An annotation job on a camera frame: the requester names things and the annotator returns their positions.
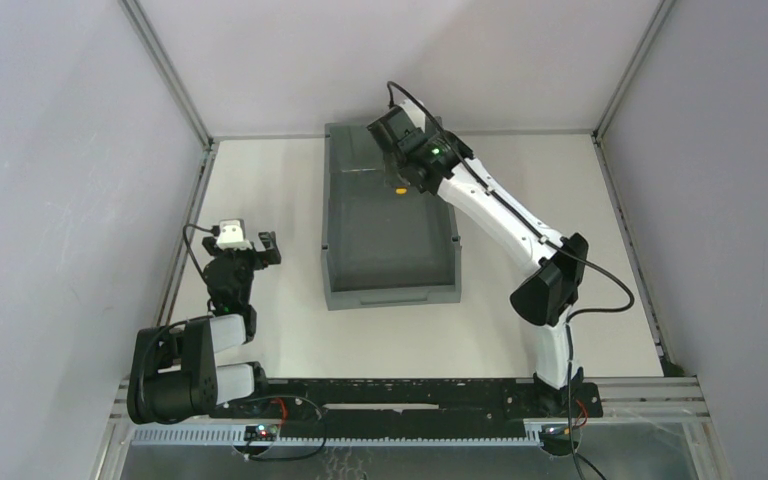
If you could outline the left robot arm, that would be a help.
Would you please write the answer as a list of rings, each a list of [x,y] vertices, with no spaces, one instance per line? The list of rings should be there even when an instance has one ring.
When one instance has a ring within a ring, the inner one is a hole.
[[[220,372],[215,355],[251,342],[257,312],[251,304],[254,273],[281,263],[276,233],[260,232],[261,250],[246,238],[234,241],[242,228],[214,226],[202,245],[211,261],[197,270],[208,293],[206,315],[138,332],[126,405],[137,424],[174,424],[212,412],[217,405],[250,390],[224,394],[222,377],[254,382],[254,366]]]

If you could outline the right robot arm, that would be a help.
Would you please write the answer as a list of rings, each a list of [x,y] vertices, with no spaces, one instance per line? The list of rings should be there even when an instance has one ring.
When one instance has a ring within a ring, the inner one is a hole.
[[[534,217],[450,132],[399,127],[378,134],[398,182],[428,192],[466,214],[514,260],[523,282],[510,294],[515,312],[537,327],[536,395],[547,411],[568,405],[582,381],[565,323],[578,300],[588,243]]]

